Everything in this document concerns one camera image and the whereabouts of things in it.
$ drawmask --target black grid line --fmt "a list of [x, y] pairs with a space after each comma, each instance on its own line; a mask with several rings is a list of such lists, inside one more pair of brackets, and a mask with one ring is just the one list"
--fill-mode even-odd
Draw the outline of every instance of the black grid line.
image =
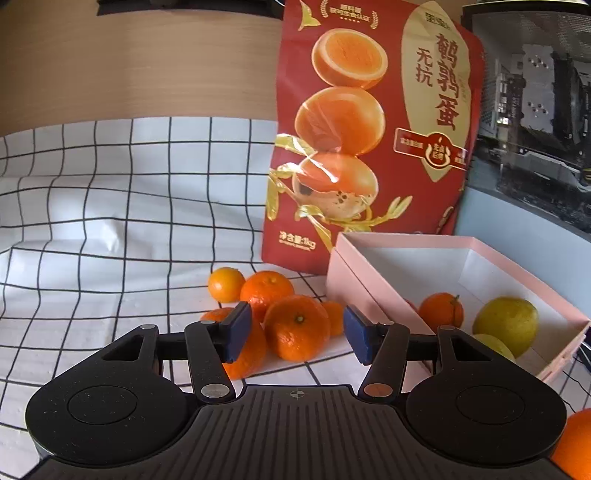
[[6, 171], [8, 169], [8, 142], [6, 141], [6, 137], [2, 137], [2, 140], [4, 141], [4, 149], [6, 150], [6, 160], [4, 162], [4, 171], [2, 172], [2, 175], [0, 175], [0, 177], [6, 175]]
[[[581, 353], [582, 353], [582, 350], [579, 349], [577, 351], [577, 353], [575, 354], [575, 356], [573, 357], [574, 358], [574, 361], [580, 363], [581, 365], [583, 365], [585, 367], [585, 369], [587, 371], [589, 371], [587, 365], [585, 365], [585, 363], [579, 358], [579, 355]], [[587, 408], [587, 403], [589, 402], [590, 399], [591, 399], [591, 381], [589, 381], [589, 390], [587, 390], [587, 396], [585, 397], [585, 401], [583, 403], [583, 409], [586, 409]]]
[[[129, 199], [131, 198], [131, 184], [132, 184], [133, 178], [134, 178], [134, 154], [133, 154], [132, 148], [131, 148], [131, 140], [132, 140], [133, 136], [134, 136], [134, 121], [132, 119], [131, 126], [129, 127], [129, 145], [128, 145], [129, 185], [127, 188], [127, 203], [125, 205], [125, 228], [124, 228], [124, 232], [123, 232], [123, 271], [122, 271], [122, 281], [121, 281], [121, 295], [119, 296], [119, 304], [117, 305], [117, 314], [115, 316], [115, 321], [113, 323], [113, 334], [111, 334], [111, 342], [115, 341], [115, 335], [117, 332], [117, 323], [119, 322], [119, 315], [121, 314], [121, 305], [123, 304], [123, 295], [124, 295], [124, 291], [125, 291], [125, 280], [126, 280], [125, 274], [126, 274], [126, 269], [127, 269], [127, 231], [128, 231], [128, 226], [129, 226], [129, 204], [130, 204]], [[168, 147], [168, 158], [169, 158], [168, 166], [170, 166], [170, 145]], [[168, 193], [170, 193], [170, 178], [168, 181]]]
[[[8, 144], [6, 142], [6, 137], [2, 137], [4, 139], [4, 144], [5, 147], [7, 149], [8, 152]], [[231, 144], [253, 144], [253, 145], [273, 145], [273, 142], [262, 142], [262, 141], [250, 141], [250, 140], [170, 140], [170, 141], [156, 141], [156, 142], [133, 142], [132, 145], [166, 145], [166, 144], [185, 144], [185, 143], [189, 143], [189, 144], [195, 144], [195, 143], [202, 143], [202, 144], [206, 144], [206, 143], [211, 143], [211, 144], [217, 144], [217, 143], [231, 143]], [[20, 157], [26, 157], [28, 155], [31, 155], [32, 153], [51, 153], [51, 152], [56, 152], [56, 151], [61, 151], [61, 150], [76, 150], [76, 149], [82, 149], [82, 148], [92, 148], [92, 147], [121, 147], [121, 146], [125, 146], [126, 144], [124, 143], [94, 143], [94, 144], [85, 144], [85, 145], [72, 145], [71, 147], [60, 147], [60, 148], [47, 148], [45, 150], [37, 150], [37, 151], [30, 151], [30, 152], [26, 152], [26, 153], [19, 153], [19, 154], [15, 154], [15, 155], [8, 155], [4, 158], [20, 158]]]
[[[21, 250], [25, 252], [38, 252], [40, 250], [36, 248], [25, 248], [20, 244], [16, 244], [14, 247], [9, 248], [5, 251], [0, 252], [0, 255], [6, 253], [11, 250]], [[121, 260], [122, 257], [115, 257], [112, 255], [99, 255], [99, 254], [88, 254], [88, 253], [76, 253], [71, 251], [63, 251], [63, 250], [46, 250], [46, 253], [53, 253], [53, 254], [60, 254], [60, 255], [72, 255], [74, 257], [89, 257], [89, 258], [104, 258], [106, 260]], [[141, 258], [141, 257], [127, 257], [128, 261], [135, 261], [135, 262], [146, 262], [146, 263], [169, 263], [169, 260], [163, 260], [159, 258]], [[212, 263], [211, 260], [173, 260], [173, 264], [210, 264]], [[229, 260], [224, 261], [224, 263], [235, 263], [235, 264], [251, 264], [251, 265], [264, 265], [265, 262], [253, 262], [249, 260]]]
[[5, 476], [6, 478], [9, 478], [10, 480], [19, 480], [20, 477], [14, 476], [14, 475], [10, 475], [7, 472], [4, 472], [2, 470], [0, 470], [0, 475]]
[[[211, 119], [209, 121], [209, 139], [211, 140], [212, 137], [212, 123], [211, 123]], [[168, 161], [168, 196], [170, 197], [171, 195], [171, 190], [170, 190], [170, 137], [172, 134], [172, 128], [173, 128], [173, 119], [169, 118], [168, 119], [168, 148], [167, 148], [167, 161]], [[208, 150], [207, 150], [207, 172], [209, 173], [209, 152], [211, 151], [211, 145], [208, 144]], [[209, 192], [209, 175], [207, 176], [207, 188], [208, 188], [208, 192]], [[166, 274], [166, 332], [170, 333], [170, 275], [173, 272], [173, 232], [174, 232], [174, 226], [172, 224], [172, 222], [174, 222], [174, 212], [173, 212], [173, 200], [170, 199], [168, 202], [169, 205], [169, 213], [170, 213], [170, 237], [168, 239], [168, 273]], [[209, 205], [209, 209], [212, 211], [212, 222], [213, 222], [213, 210], [212, 210], [212, 206]], [[170, 381], [174, 382], [174, 368], [173, 368], [173, 361], [169, 360], [168, 361], [168, 370], [170, 371]]]
[[[85, 222], [85, 217], [86, 217], [86, 206], [88, 203], [88, 195], [90, 193], [90, 187], [92, 185], [92, 181], [95, 178], [96, 175], [96, 170], [98, 168], [98, 153], [97, 153], [97, 146], [96, 146], [96, 121], [95, 121], [95, 127], [93, 130], [93, 136], [95, 139], [95, 147], [94, 147], [94, 152], [95, 152], [95, 170], [92, 176], [92, 179], [90, 180], [88, 186], [89, 188], [86, 190], [86, 194], [84, 196], [84, 204], [82, 206], [82, 229], [84, 232], [84, 240], [82, 241], [82, 245], [80, 246], [80, 252], [82, 253], [82, 251], [84, 250], [84, 246], [86, 245], [86, 242], [88, 241], [88, 235], [86, 234], [86, 222]], [[62, 164], [61, 164], [61, 170], [63, 171], [64, 169], [64, 162], [65, 162], [65, 156], [62, 157]], [[78, 264], [77, 264], [77, 281], [78, 281], [78, 299], [76, 300], [76, 305], [74, 305], [74, 309], [72, 310], [72, 316], [70, 317], [69, 321], [68, 321], [68, 325], [66, 326], [66, 332], [64, 333], [64, 338], [61, 340], [61, 347], [60, 350], [57, 354], [57, 360], [56, 360], [56, 365], [53, 369], [53, 373], [51, 374], [51, 379], [53, 380], [56, 375], [57, 375], [57, 369], [60, 365], [60, 360], [61, 360], [61, 355], [63, 353], [63, 348], [64, 345], [67, 342], [67, 338], [68, 338], [68, 334], [70, 333], [70, 328], [72, 327], [72, 321], [74, 319], [74, 317], [76, 316], [76, 312], [78, 310], [78, 306], [80, 305], [80, 301], [82, 299], [82, 278], [80, 276], [80, 269], [81, 269], [81, 264], [82, 264], [82, 257], [78, 256]]]
[[[73, 219], [73, 220], [56, 220], [53, 222], [53, 225], [64, 225], [67, 223], [86, 223], [86, 222], [93, 222], [97, 220], [119, 220], [123, 221], [125, 219], [114, 218], [114, 217], [88, 217], [84, 219]], [[242, 232], [250, 232], [251, 230], [248, 228], [242, 227], [230, 227], [230, 226], [215, 226], [215, 225], [201, 225], [198, 223], [184, 223], [184, 222], [166, 222], [164, 220], [143, 220], [143, 219], [134, 219], [129, 218], [126, 219], [127, 222], [137, 222], [137, 223], [152, 223], [156, 225], [168, 225], [168, 226], [192, 226], [192, 227], [199, 227], [199, 228], [209, 228], [212, 230], [220, 229], [220, 230], [232, 230], [232, 231], [242, 231]], [[30, 227], [30, 226], [48, 226], [49, 222], [36, 222], [36, 223], [23, 223], [23, 225], [3, 225], [2, 228], [12, 229], [12, 228], [23, 228], [23, 227]], [[262, 233], [262, 230], [255, 230], [255, 232]]]
[[[138, 175], [138, 174], [130, 174], [130, 173], [122, 173], [122, 174], [119, 174], [119, 173], [113, 173], [113, 175], [117, 175], [119, 177], [127, 177], [127, 176], [130, 176], [130, 175]], [[186, 174], [184, 174], [184, 173], [178, 173], [178, 174], [177, 173], [172, 173], [171, 174], [171, 176], [174, 176], [174, 175], [186, 175]], [[55, 176], [52, 175], [51, 177], [53, 178], [52, 181], [51, 181], [53, 183], [55, 180], [57, 180], [58, 178], [60, 178], [61, 175], [59, 175], [59, 174], [58, 175], [55, 175]], [[36, 190], [47, 190], [48, 188], [49, 188], [48, 186], [27, 187], [27, 188], [24, 188], [24, 189], [20, 189], [19, 192], [20, 193], [23, 193], [23, 192], [34, 192]], [[76, 187], [76, 186], [72, 186], [72, 185], [60, 185], [60, 186], [54, 187], [54, 188], [60, 189], [60, 190], [87, 190], [88, 187]], [[156, 197], [156, 198], [164, 198], [164, 199], [171, 198], [173, 200], [184, 200], [186, 202], [195, 202], [195, 203], [211, 203], [213, 205], [222, 205], [222, 206], [226, 206], [226, 207], [244, 207], [244, 204], [242, 204], [242, 203], [208, 202], [207, 200], [190, 199], [190, 198], [186, 198], [186, 197], [175, 197], [174, 195], [169, 196], [169, 195], [161, 195], [161, 194], [158, 194], [158, 193], [140, 192], [139, 190], [127, 190], [127, 189], [126, 190], [121, 190], [121, 189], [111, 189], [111, 188], [108, 188], [108, 187], [92, 187], [92, 189], [93, 190], [101, 190], [101, 191], [104, 191], [104, 192], [123, 192], [123, 193], [130, 192], [130, 193], [135, 193], [137, 195], [146, 195], [148, 197]], [[11, 190], [10, 192], [3, 192], [3, 193], [0, 193], [0, 197], [5, 197], [7, 195], [14, 195], [14, 194], [16, 194], [16, 192], [17, 192], [16, 190]], [[265, 204], [264, 203], [247, 203], [246, 206], [247, 207], [264, 207]]]

